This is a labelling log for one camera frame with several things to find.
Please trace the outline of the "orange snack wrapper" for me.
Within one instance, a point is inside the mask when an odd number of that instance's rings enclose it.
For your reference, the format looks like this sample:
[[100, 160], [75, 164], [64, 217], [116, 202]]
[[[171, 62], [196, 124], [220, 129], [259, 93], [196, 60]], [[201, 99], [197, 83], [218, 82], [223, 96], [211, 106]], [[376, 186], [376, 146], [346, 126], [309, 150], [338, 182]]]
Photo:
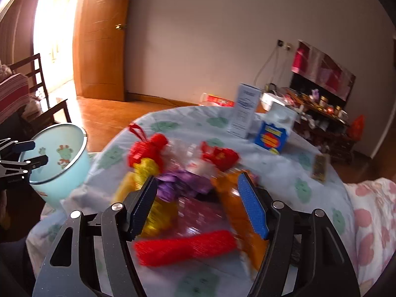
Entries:
[[232, 228], [242, 263], [250, 276], [256, 275], [265, 258], [270, 241], [254, 232], [238, 191], [238, 176], [243, 170], [220, 172], [211, 179], [221, 206]]

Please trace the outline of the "red foam net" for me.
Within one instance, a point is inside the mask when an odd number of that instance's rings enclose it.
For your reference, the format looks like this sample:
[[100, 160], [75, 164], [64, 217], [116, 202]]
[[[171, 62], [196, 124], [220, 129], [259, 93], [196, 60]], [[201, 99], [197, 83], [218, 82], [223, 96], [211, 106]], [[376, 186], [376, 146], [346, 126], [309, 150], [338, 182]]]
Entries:
[[134, 251], [141, 266], [162, 267], [192, 259], [219, 257], [238, 248], [228, 230], [202, 233], [191, 237], [152, 239], [134, 243]]

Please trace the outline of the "pink translucent plastic bag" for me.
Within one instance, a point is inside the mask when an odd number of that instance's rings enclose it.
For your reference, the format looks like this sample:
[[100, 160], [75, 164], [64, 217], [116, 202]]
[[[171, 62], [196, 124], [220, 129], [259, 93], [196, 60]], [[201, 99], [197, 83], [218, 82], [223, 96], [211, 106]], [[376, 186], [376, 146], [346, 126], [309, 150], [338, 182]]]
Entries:
[[219, 203], [186, 197], [178, 199], [174, 231], [177, 237], [192, 237], [219, 230], [229, 230], [229, 223]]

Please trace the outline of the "red plastic bag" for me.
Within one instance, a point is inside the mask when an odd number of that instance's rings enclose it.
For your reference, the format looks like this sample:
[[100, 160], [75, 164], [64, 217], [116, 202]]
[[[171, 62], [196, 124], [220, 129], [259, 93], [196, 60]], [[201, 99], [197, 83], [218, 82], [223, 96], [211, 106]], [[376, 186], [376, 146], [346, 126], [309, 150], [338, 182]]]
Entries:
[[127, 156], [129, 167], [132, 168], [134, 164], [140, 164], [143, 158], [149, 158], [157, 164], [158, 170], [163, 172], [164, 159], [162, 151], [168, 144], [166, 136], [162, 133], [155, 133], [150, 138], [147, 138], [141, 126], [135, 123], [129, 125], [129, 132], [138, 138], [138, 141], [130, 148]]

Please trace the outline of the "purple snack wrapper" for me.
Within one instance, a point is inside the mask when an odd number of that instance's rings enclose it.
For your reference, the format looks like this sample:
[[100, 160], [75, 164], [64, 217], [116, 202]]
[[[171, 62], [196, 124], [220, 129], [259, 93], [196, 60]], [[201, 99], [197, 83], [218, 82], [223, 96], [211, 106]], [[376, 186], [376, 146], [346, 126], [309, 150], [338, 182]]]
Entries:
[[166, 172], [156, 179], [157, 197], [164, 202], [172, 202], [179, 197], [194, 198], [197, 195], [206, 195], [213, 188], [210, 179], [187, 170]]

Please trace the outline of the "red crinkled wrapper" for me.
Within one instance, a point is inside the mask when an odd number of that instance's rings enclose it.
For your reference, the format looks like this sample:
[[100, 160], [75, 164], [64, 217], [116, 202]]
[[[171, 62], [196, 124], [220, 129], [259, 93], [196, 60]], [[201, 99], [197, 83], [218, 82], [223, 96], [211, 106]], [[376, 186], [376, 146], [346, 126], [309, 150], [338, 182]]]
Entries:
[[201, 143], [201, 158], [212, 163], [220, 172], [233, 168], [239, 161], [238, 153], [229, 148], [209, 146], [207, 142]]

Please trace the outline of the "clear white plastic bag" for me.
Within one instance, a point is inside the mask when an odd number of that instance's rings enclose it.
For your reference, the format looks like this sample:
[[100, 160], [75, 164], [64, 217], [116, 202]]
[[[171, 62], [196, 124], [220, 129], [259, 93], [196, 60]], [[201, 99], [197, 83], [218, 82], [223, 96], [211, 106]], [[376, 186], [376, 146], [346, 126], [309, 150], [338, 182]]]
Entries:
[[198, 176], [211, 178], [217, 174], [216, 167], [201, 158], [202, 151], [197, 144], [171, 139], [162, 152], [164, 170], [186, 170]]

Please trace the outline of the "light blue trash bin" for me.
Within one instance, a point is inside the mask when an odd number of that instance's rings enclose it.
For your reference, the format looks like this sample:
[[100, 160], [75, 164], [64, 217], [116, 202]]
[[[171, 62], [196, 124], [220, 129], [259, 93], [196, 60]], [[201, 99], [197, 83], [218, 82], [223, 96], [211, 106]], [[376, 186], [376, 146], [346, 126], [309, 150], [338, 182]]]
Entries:
[[90, 159], [86, 131], [74, 124], [56, 124], [36, 134], [35, 148], [20, 154], [19, 160], [47, 156], [48, 162], [31, 171], [29, 184], [52, 208], [61, 209], [61, 200], [87, 177]]

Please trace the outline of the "dark wooden chair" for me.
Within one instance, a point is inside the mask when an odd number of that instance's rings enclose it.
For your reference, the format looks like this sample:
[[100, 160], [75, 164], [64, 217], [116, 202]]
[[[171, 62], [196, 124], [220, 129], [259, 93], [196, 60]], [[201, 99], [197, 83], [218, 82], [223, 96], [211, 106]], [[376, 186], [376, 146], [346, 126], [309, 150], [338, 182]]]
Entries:
[[29, 71], [24, 73], [29, 85], [29, 103], [20, 110], [22, 126], [28, 136], [33, 136], [39, 131], [59, 124], [55, 119], [55, 114], [62, 112], [66, 123], [71, 124], [71, 117], [66, 100], [61, 100], [55, 105], [50, 104], [49, 92], [46, 87], [42, 60], [40, 53], [27, 57], [23, 60], [11, 64], [9, 67], [12, 73], [21, 73], [21, 69], [29, 66]]

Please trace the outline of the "pink heart patterned quilt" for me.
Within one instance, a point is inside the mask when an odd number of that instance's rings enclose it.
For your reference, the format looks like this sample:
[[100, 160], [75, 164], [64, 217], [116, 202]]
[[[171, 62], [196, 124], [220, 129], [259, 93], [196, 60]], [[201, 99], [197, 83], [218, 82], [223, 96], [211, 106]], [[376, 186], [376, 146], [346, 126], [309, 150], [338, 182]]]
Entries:
[[365, 295], [395, 253], [395, 183], [379, 178], [345, 188], [354, 212], [358, 284]]

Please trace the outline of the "cluttered wooden tv cabinet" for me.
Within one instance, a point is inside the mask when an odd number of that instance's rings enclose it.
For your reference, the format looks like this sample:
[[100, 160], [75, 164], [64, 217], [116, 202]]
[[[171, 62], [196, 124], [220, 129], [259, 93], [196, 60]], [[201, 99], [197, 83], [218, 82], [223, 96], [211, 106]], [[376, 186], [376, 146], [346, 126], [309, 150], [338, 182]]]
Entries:
[[347, 135], [346, 121], [311, 102], [307, 95], [299, 95], [290, 88], [283, 88], [281, 92], [290, 102], [289, 107], [298, 113], [293, 126], [295, 133], [334, 161], [353, 161], [356, 141]]

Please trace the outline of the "orange plastic bag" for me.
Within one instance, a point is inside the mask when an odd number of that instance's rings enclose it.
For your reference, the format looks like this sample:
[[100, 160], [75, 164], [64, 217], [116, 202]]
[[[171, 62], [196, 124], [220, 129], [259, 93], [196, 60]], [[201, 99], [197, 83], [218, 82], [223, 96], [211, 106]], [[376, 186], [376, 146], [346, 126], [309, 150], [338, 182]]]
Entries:
[[348, 137], [354, 142], [359, 142], [362, 139], [362, 134], [365, 128], [365, 116], [360, 115], [348, 127], [346, 133]]

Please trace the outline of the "black television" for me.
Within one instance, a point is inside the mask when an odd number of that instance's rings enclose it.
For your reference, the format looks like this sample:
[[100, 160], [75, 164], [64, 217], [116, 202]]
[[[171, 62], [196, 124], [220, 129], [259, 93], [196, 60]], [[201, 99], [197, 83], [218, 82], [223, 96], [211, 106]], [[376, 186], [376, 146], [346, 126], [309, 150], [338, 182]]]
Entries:
[[352, 92], [352, 89], [349, 89], [348, 93], [344, 98], [339, 97], [338, 95], [331, 93], [327, 89], [321, 87], [320, 85], [308, 80], [307, 78], [293, 73], [291, 83], [289, 85], [289, 88], [294, 90], [297, 94], [305, 94], [305, 95], [311, 95], [311, 92], [314, 89], [318, 89], [319, 91], [319, 96], [325, 96], [327, 98], [327, 103], [329, 105], [333, 106], [340, 106], [341, 108], [344, 108], [346, 104], [348, 103], [348, 99], [350, 98], [350, 94]]

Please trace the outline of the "white tall milk carton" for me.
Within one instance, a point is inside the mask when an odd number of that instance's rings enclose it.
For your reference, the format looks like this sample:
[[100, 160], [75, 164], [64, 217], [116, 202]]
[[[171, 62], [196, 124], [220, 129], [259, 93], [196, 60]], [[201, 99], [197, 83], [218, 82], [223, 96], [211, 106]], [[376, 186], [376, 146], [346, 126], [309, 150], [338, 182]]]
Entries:
[[229, 133], [241, 138], [247, 137], [261, 95], [260, 89], [249, 84], [240, 84], [229, 120]]

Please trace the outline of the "wall power outlet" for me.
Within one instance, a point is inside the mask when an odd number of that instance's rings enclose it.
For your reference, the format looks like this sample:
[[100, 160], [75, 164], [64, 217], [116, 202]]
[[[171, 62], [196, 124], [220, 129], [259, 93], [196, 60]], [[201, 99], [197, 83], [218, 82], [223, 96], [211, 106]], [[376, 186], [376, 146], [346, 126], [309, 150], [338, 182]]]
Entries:
[[286, 51], [291, 51], [291, 49], [293, 47], [292, 44], [286, 43], [286, 42], [284, 42], [282, 40], [277, 40], [276, 46], [279, 47], [279, 48], [282, 48], [282, 49], [284, 49]]

